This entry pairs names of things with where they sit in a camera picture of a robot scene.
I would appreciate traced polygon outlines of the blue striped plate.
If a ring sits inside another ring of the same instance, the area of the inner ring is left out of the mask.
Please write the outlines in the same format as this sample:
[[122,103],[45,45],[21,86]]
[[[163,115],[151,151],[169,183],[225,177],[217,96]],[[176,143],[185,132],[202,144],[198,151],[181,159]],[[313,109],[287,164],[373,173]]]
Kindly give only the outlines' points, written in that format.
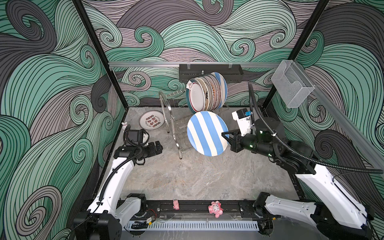
[[220,85],[220,88],[221,88],[221,98],[220,98],[220,103],[219,103],[219,106],[218,106],[218,108],[221,108],[224,105],[224,103],[226,102],[227,96],[228,96],[227,82],[226,82],[225,78],[223,77],[223,75],[221,75],[220,73],[213,72],[212,74],[217,79],[217,81],[218,81],[218,83]]
[[219,156],[226,150],[228,141],[222,133],[227,131],[224,120],[208,111],[194,114],[187,124],[187,135],[192,147],[208,157]]

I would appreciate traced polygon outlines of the orange sunburst plate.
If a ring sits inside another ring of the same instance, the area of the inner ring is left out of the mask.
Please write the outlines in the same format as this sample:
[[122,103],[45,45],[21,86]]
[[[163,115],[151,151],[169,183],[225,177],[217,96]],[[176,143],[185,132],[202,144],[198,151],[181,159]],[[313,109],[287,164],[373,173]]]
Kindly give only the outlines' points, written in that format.
[[215,81],[214,79],[214,76],[212,76],[211,74],[207,75],[208,77],[208,80],[211,84],[211,87],[212,87],[212,92],[213,92],[213,106],[212,106],[212,110],[216,109],[218,104],[219,104],[219,93],[218,93],[218,86],[217,86],[217,82]]
[[216,86],[217,86],[217,105],[216,105],[216,109],[218,109],[221,105],[221,98],[222,98],[222,89],[221,89],[221,83],[220,83],[220,79],[218,79],[218,77],[216,76],[215,72],[211,73],[211,75],[214,77],[215,81],[216,81]]

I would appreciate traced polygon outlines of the white plate dark cloud motif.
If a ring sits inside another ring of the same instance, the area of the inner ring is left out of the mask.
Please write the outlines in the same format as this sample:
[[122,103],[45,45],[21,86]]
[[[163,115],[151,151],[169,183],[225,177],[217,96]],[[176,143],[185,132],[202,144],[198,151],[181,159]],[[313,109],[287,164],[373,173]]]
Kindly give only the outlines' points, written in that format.
[[209,77],[208,75],[203,76],[203,80],[206,82],[207,89],[208,89],[208,96],[209,96],[209,105],[208,105],[207,110],[211,111],[211,110],[213,110],[215,103],[216,103],[216,100],[215,100],[216,86],[214,84],[213,79],[211,77]]

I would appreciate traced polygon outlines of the cream plate floral drawing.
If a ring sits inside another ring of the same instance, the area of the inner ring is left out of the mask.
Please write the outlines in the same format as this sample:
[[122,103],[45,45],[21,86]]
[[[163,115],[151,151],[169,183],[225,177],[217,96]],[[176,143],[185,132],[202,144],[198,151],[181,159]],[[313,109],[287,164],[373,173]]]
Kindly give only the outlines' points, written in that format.
[[208,111],[212,106],[212,88],[209,82],[205,78],[197,78],[198,82],[202,85],[205,97],[205,111]]

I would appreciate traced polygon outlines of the white plate green red rim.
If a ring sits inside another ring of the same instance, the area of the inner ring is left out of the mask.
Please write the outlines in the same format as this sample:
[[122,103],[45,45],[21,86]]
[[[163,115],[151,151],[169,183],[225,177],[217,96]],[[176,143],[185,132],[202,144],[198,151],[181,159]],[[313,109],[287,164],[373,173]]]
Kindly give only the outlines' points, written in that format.
[[186,85],[187,105],[193,114],[201,112],[206,106],[204,91],[196,79],[190,79]]

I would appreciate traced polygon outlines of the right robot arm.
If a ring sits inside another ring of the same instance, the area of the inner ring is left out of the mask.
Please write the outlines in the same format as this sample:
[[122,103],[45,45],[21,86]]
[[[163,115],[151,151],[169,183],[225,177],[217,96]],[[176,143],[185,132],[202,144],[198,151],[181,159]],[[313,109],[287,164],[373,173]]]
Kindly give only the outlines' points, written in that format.
[[248,150],[268,157],[272,163],[303,181],[319,198],[300,202],[262,192],[254,202],[256,214],[265,219],[262,232],[272,230],[274,217],[288,217],[315,227],[330,240],[371,240],[374,211],[359,203],[329,172],[331,164],[321,162],[307,144],[287,140],[284,126],[273,118],[258,119],[254,131],[223,132],[222,137],[238,153]]

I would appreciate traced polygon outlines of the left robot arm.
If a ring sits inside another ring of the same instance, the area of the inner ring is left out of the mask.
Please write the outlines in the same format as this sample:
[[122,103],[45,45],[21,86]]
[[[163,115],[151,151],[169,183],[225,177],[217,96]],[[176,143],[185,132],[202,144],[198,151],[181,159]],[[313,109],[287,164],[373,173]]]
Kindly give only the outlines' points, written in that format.
[[144,165],[145,159],[160,155],[162,151],[159,141],[147,146],[121,146],[115,151],[112,168],[102,188],[87,210],[74,219],[77,240],[119,240],[130,219],[146,213],[145,195],[131,194],[119,204],[120,195],[133,168]]

